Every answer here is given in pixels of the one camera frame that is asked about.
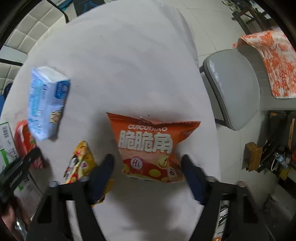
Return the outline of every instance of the chip bag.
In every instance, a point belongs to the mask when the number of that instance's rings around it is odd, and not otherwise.
[[[96,166],[97,164],[94,161],[94,158],[87,146],[87,143],[85,141],[81,141],[75,148],[69,165],[65,171],[65,183],[74,183],[81,177],[90,175],[91,170]],[[104,201],[105,195],[112,189],[113,181],[114,179],[109,179],[103,192],[103,196],[100,200],[97,201],[97,203],[101,203]]]
[[[162,123],[107,115],[123,159],[124,174],[171,183],[185,179],[173,150],[199,126],[199,121]]]
[[[31,135],[28,128],[28,121],[22,120],[17,123],[15,127],[15,146],[17,152],[21,159],[23,159],[31,150],[33,150],[37,145],[35,138]],[[31,168],[41,169],[44,168],[44,163],[41,157],[35,159],[31,165]]]

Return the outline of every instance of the orange snack bag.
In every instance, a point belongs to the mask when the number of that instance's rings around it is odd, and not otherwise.
[[[28,128],[27,119],[19,121],[15,127],[15,146],[17,152],[21,159],[23,159],[31,150],[33,150],[37,145],[34,137],[31,135]],[[44,168],[44,163],[41,158],[37,158],[33,163],[31,163],[31,168],[41,169]]]
[[[165,123],[107,115],[124,163],[124,174],[172,183],[185,179],[173,149],[199,126],[199,121]]]

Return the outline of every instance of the white tablecloth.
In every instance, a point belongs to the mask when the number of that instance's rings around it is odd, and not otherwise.
[[[186,182],[124,176],[105,112],[157,121],[201,121],[178,152],[189,154],[208,175],[220,178],[214,116],[197,65],[191,31],[178,10],[153,0],[119,0],[71,21],[30,52],[1,121],[9,121],[14,129],[26,118],[32,67],[50,66],[70,77],[58,137],[38,143],[51,170],[35,171],[37,183],[41,188],[48,180],[63,183],[74,148],[86,140],[98,163],[107,153],[116,157],[114,188],[93,208],[107,239],[188,240],[202,206]],[[79,235],[71,213],[73,231]]]

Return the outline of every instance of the tissue pack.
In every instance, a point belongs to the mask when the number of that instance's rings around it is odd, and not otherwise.
[[[50,67],[32,69],[28,126],[37,140],[56,134],[69,87],[69,78]]]

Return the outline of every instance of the chinese characters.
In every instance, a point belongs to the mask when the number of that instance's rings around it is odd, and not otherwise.
[[[139,150],[146,152],[166,151],[167,154],[172,152],[173,141],[170,134],[158,132],[153,136],[152,133],[141,131],[132,132],[121,130],[118,140],[119,148],[128,148],[129,150]]]

